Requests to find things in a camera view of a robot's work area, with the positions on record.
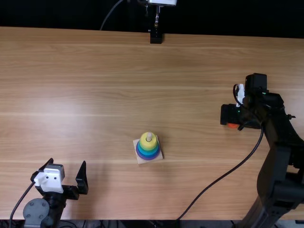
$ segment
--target wood grain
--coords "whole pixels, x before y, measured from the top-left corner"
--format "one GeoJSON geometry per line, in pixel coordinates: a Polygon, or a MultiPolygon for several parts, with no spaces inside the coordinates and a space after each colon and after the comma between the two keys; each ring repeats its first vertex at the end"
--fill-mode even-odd
{"type": "MultiPolygon", "coordinates": [[[[50,157],[64,165],[66,184],[87,161],[89,194],[69,200],[62,219],[177,218],[258,139],[219,124],[232,86],[248,74],[268,74],[304,137],[303,50],[301,39],[167,34],[150,45],[142,33],[0,28],[0,219],[50,157]],[[138,166],[132,141],[147,130],[165,159],[138,166]]],[[[263,139],[184,219],[242,219],[268,150],[263,139]]],[[[15,218],[37,197],[31,190],[15,218]]]]}

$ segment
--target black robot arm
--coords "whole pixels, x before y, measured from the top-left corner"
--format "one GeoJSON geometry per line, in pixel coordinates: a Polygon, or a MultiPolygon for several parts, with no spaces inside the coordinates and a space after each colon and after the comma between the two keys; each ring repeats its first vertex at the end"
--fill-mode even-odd
{"type": "Polygon", "coordinates": [[[263,127],[270,147],[257,178],[258,197],[237,228],[270,228],[304,201],[304,141],[290,123],[279,94],[267,90],[267,76],[246,77],[243,105],[224,104],[221,124],[263,127]],[[298,169],[288,172],[287,167],[298,169]]]}
{"type": "Polygon", "coordinates": [[[88,193],[85,161],[76,177],[77,186],[61,185],[64,176],[63,165],[53,164],[52,158],[32,174],[31,181],[43,198],[33,199],[24,207],[24,228],[56,228],[66,200],[77,200],[80,194],[88,193]]]}

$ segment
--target black background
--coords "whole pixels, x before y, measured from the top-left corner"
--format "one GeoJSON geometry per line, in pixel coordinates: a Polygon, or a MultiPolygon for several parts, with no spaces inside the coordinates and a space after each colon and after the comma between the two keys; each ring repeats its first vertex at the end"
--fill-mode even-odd
{"type": "MultiPolygon", "coordinates": [[[[1,0],[0,26],[98,30],[116,0],[1,0]]],[[[145,8],[124,0],[104,30],[146,32],[145,8]]],[[[304,37],[302,0],[178,0],[161,11],[165,33],[304,37]]]]}

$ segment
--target blue ring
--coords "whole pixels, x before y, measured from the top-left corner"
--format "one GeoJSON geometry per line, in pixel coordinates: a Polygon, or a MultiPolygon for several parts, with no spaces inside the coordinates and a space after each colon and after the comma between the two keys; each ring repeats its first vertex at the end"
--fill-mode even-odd
{"type": "Polygon", "coordinates": [[[140,156],[144,160],[153,160],[154,158],[156,158],[159,155],[159,153],[161,151],[160,147],[158,147],[159,150],[156,153],[149,155],[149,156],[145,156],[139,151],[138,146],[139,146],[139,143],[137,143],[137,145],[136,145],[136,153],[138,154],[138,156],[140,156]]]}
{"type": "Polygon", "coordinates": [[[142,153],[145,157],[153,156],[157,151],[159,150],[159,144],[156,145],[156,147],[151,151],[146,151],[142,148],[140,142],[138,143],[138,150],[140,153],[142,153]]]}

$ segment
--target black cable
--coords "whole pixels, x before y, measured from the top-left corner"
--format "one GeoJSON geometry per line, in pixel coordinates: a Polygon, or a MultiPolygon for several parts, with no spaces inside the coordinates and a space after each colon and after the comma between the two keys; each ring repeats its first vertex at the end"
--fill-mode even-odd
{"type": "Polygon", "coordinates": [[[234,221],[230,220],[230,222],[232,223],[232,227],[235,228],[236,224],[234,223],[234,221]]]}
{"type": "Polygon", "coordinates": [[[99,227],[101,228],[105,228],[105,226],[104,226],[104,221],[103,220],[99,220],[99,222],[100,222],[100,225],[99,225],[99,227]]]}
{"type": "Polygon", "coordinates": [[[111,13],[113,12],[113,10],[114,10],[120,3],[122,3],[122,2],[123,2],[123,0],[119,0],[118,2],[116,2],[116,4],[112,7],[112,9],[108,12],[108,14],[106,15],[106,17],[104,18],[104,21],[103,21],[103,23],[101,24],[99,30],[103,30],[103,27],[104,27],[104,25],[105,25],[106,20],[108,20],[109,16],[110,16],[111,13]]]}
{"type": "Polygon", "coordinates": [[[75,226],[75,228],[77,228],[76,224],[73,223],[73,222],[70,222],[70,221],[67,221],[67,220],[61,220],[61,221],[62,221],[62,222],[67,222],[67,223],[69,223],[69,224],[72,224],[73,226],[75,226]]]}
{"type": "Polygon", "coordinates": [[[85,224],[86,224],[86,220],[84,221],[84,224],[82,225],[82,228],[84,228],[84,227],[85,227],[85,224]]]}
{"type": "Polygon", "coordinates": [[[221,179],[223,179],[224,177],[228,176],[230,173],[232,173],[234,170],[236,170],[237,168],[239,168],[242,164],[244,164],[252,155],[253,153],[257,150],[258,146],[260,145],[262,138],[263,138],[263,134],[264,134],[264,129],[261,127],[261,134],[260,137],[256,143],[256,145],[254,146],[254,148],[252,149],[252,151],[250,152],[249,155],[247,155],[247,157],[241,161],[239,164],[237,164],[234,168],[232,168],[231,170],[229,170],[228,172],[226,172],[225,174],[223,174],[222,176],[220,176],[219,178],[217,178],[215,181],[213,181],[210,185],[208,185],[203,191],[201,191],[197,197],[192,201],[192,203],[187,207],[187,209],[181,214],[181,216],[179,216],[176,220],[180,220],[187,212],[188,210],[193,206],[193,204],[199,199],[199,197],[205,192],[207,191],[210,187],[212,187],[214,184],[216,184],[217,182],[219,182],[221,179]]]}
{"type": "Polygon", "coordinates": [[[11,212],[11,215],[9,217],[9,228],[11,228],[11,224],[13,221],[13,216],[15,214],[15,211],[17,210],[19,204],[22,202],[22,200],[24,199],[24,197],[27,195],[27,193],[29,192],[29,190],[34,186],[35,182],[31,182],[31,184],[29,185],[29,187],[25,190],[25,192],[23,193],[23,195],[21,196],[21,198],[18,200],[16,206],[14,207],[13,211],[11,212]]]}

